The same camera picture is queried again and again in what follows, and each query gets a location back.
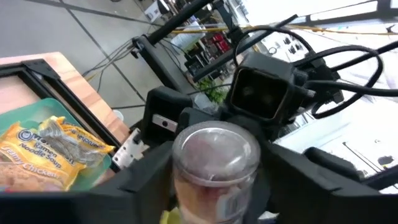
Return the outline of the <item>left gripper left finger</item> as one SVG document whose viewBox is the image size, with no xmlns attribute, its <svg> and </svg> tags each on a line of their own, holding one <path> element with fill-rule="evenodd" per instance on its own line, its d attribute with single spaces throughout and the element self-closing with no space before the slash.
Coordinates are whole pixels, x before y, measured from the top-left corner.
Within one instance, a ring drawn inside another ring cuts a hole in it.
<svg viewBox="0 0 398 224">
<path fill-rule="evenodd" d="M 169 202 L 172 141 L 94 188 L 93 224 L 159 224 Z"/>
</svg>

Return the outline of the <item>clear glass spice jar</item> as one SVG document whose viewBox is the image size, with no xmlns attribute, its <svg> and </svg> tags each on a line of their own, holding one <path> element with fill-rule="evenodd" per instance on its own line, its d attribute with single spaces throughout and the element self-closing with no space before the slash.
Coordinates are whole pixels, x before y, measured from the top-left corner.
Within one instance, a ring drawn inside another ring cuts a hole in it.
<svg viewBox="0 0 398 224">
<path fill-rule="evenodd" d="M 251 199 L 260 145 L 244 128 L 205 121 L 172 145 L 181 224 L 242 224 Z"/>
</svg>

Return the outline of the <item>light green plastic tray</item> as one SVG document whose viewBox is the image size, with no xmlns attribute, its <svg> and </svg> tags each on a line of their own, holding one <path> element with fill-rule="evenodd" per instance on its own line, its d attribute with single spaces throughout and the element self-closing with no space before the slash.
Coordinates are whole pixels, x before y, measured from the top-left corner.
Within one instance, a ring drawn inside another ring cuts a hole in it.
<svg viewBox="0 0 398 224">
<path fill-rule="evenodd" d="M 0 135 L 2 135 L 13 123 L 20 121 L 25 128 L 37 128 L 39 123 L 51 116 L 64 116 L 66 122 L 86 128 L 87 125 L 81 123 L 70 113 L 59 101 L 54 98 L 39 100 L 27 106 L 10 110 L 0 114 Z M 100 177 L 106 173 L 111 165 L 111 158 L 105 156 L 103 161 L 96 167 L 83 169 L 71 186 L 72 190 L 89 190 L 94 187 Z"/>
</svg>

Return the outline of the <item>black table frame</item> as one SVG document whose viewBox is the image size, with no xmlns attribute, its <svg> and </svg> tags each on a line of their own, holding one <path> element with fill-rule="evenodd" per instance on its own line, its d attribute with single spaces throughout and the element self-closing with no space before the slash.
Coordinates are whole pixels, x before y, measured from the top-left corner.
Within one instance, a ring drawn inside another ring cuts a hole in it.
<svg viewBox="0 0 398 224">
<path fill-rule="evenodd" d="M 35 59 L 0 65 L 0 78 L 13 76 L 19 77 L 39 98 L 53 98 L 60 100 L 62 106 L 71 106 L 67 111 L 78 124 L 86 130 L 92 128 L 106 144 L 116 147 L 121 145 L 45 60 Z"/>
</svg>

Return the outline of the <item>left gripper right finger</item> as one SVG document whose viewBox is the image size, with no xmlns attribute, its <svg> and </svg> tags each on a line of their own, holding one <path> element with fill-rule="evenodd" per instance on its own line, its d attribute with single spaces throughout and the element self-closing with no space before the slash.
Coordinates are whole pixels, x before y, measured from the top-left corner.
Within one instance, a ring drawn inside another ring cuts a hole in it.
<svg viewBox="0 0 398 224">
<path fill-rule="evenodd" d="M 368 202 L 381 198 L 376 190 L 269 142 L 261 145 L 261 162 L 282 224 L 360 224 L 371 208 Z"/>
</svg>

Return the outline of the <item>yellow creamy chicken ramen packet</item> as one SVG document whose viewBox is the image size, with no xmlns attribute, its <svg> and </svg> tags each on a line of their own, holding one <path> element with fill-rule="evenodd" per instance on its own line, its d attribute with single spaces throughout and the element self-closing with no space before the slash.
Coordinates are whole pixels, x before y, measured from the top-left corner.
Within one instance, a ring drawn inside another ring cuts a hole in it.
<svg viewBox="0 0 398 224">
<path fill-rule="evenodd" d="M 0 191 L 67 191 L 85 167 L 19 122 L 0 135 Z"/>
</svg>

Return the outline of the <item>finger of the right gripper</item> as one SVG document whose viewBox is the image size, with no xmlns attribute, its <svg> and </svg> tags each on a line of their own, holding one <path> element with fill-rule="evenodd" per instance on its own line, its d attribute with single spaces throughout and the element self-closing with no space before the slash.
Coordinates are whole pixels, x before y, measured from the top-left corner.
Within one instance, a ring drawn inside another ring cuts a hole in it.
<svg viewBox="0 0 398 224">
<path fill-rule="evenodd" d="M 147 94 L 144 117 L 141 122 L 141 138 L 148 146 L 158 146 L 172 141 L 178 126 L 180 113 L 193 106 L 192 99 L 166 86 L 159 86 Z"/>
<path fill-rule="evenodd" d="M 316 163 L 326 169 L 332 170 L 339 175 L 355 181 L 361 180 L 358 171 L 350 161 L 342 159 L 316 147 L 310 147 L 306 149 L 303 154 L 313 163 Z"/>
</svg>

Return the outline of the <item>green potted plant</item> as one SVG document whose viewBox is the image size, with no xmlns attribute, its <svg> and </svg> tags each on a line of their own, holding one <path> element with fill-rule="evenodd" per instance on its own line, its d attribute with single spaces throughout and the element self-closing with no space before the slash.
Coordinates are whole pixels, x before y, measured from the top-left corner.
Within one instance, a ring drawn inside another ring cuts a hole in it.
<svg viewBox="0 0 398 224">
<path fill-rule="evenodd" d="M 198 89 L 202 90 L 202 93 L 204 93 L 209 98 L 210 101 L 217 104 L 223 102 L 228 92 L 227 87 L 215 88 L 215 86 L 218 86 L 218 84 L 215 81 L 210 80 L 208 78 L 204 78 L 201 81 L 199 81 L 197 86 Z"/>
</svg>

